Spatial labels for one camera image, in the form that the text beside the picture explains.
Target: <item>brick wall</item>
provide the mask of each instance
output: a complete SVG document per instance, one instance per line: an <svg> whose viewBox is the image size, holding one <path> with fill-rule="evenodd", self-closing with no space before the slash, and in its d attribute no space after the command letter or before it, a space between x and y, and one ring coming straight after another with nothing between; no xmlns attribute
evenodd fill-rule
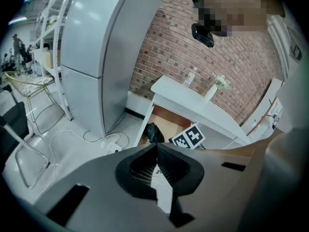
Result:
<svg viewBox="0 0 309 232"><path fill-rule="evenodd" d="M197 75L190 88L205 95L214 83L212 74L223 74L230 88L218 90L212 101L239 124L250 115L273 77L282 79L273 42L266 32L214 37L207 48L194 40L191 0L161 0L145 36L131 80L130 90L152 99L150 90L162 75L183 82L191 69Z"/></svg>

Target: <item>chair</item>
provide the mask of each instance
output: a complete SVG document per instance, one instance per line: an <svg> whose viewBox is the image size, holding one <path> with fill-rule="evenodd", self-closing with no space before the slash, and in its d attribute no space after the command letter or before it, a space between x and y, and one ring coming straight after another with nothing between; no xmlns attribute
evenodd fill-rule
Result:
<svg viewBox="0 0 309 232"><path fill-rule="evenodd" d="M12 93L12 88L7 85L0 90L9 91L13 100L15 101L15 106L13 106L8 112L6 112L3 116L0 116L0 169L3 172L5 163L9 156L13 153L13 151L18 147L15 153L15 161L20 172L21 178L25 184L25 186L29 189L33 188L38 182L41 175L44 173L45 169L50 165L48 157L29 145L25 140L28 140L30 137L34 135L33 128L32 133L29 133L28 125L27 125L27 116L25 105L23 102L18 102ZM18 161L18 152L23 149L21 146L31 150L33 153L39 155L44 160L44 166L40 170L37 177L34 179L33 183L29 185L25 179L24 174L22 173L19 161Z"/></svg>
<svg viewBox="0 0 309 232"><path fill-rule="evenodd" d="M40 116L40 114L44 110L46 110L47 108L51 107L55 103L59 106L59 104L56 102L54 97L49 92L49 90L47 88L47 84L44 83L44 80L46 80L45 78L37 77L37 76L34 76L34 75L27 75L27 74L20 73L20 72L6 72L5 76L7 77L9 82L17 89L17 91L22 96L26 97L27 103L28 103L28 108L29 108L29 111L30 111L31 120L32 120L33 123L35 123L35 125L38 128L38 131L39 131L40 134L44 134L45 132L50 130L61 119L61 117L64 114L64 112L59 117L59 119L56 120L55 123L50 128L48 128L47 130L45 130L43 132L40 131L40 129L38 127L38 124L36 122L36 119ZM51 105L47 106L46 108L44 108L35 117L34 113L33 113L33 109L32 109L31 98L33 98L37 94L41 93L42 91L45 91L45 93L47 94L48 98L52 101L53 104L51 104Z"/></svg>

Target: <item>black slot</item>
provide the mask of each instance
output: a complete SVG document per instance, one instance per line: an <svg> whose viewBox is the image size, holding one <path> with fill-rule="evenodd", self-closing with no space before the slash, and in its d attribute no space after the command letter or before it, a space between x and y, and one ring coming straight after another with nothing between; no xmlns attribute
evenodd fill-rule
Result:
<svg viewBox="0 0 309 232"><path fill-rule="evenodd" d="M65 226L74 211L83 200L89 188L75 185L54 207L47 217L61 226Z"/></svg>
<svg viewBox="0 0 309 232"><path fill-rule="evenodd" d="M241 171L241 172L243 172L246 168L246 166L244 166L244 165L231 163L231 162L224 162L221 166L226 167L226 168L230 168L230 169L234 169L234 170L237 170L237 171Z"/></svg>

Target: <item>black baseboard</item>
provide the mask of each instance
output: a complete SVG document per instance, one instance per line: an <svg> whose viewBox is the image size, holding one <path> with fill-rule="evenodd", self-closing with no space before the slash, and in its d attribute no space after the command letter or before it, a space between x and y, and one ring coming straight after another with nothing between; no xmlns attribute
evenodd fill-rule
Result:
<svg viewBox="0 0 309 232"><path fill-rule="evenodd" d="M130 109L128 109L128 108L126 108L126 113L128 113L128 114L131 114L131 115L133 115L133 116L135 116L135 117L137 117L137 118L141 118L141 119L145 119L145 116L144 115L141 115L141 114L139 114L139 113L137 113L137 112L134 112L134 111L132 111L132 110L130 110Z"/></svg>

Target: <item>chair cushion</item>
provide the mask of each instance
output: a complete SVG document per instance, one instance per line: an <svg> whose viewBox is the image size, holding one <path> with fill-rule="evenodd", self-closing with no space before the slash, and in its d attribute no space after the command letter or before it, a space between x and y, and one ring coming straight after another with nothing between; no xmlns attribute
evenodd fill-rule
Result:
<svg viewBox="0 0 309 232"><path fill-rule="evenodd" d="M29 134L25 105L19 102L3 116L5 122L12 127L18 136L24 139ZM0 127L0 170L19 144L4 128Z"/></svg>

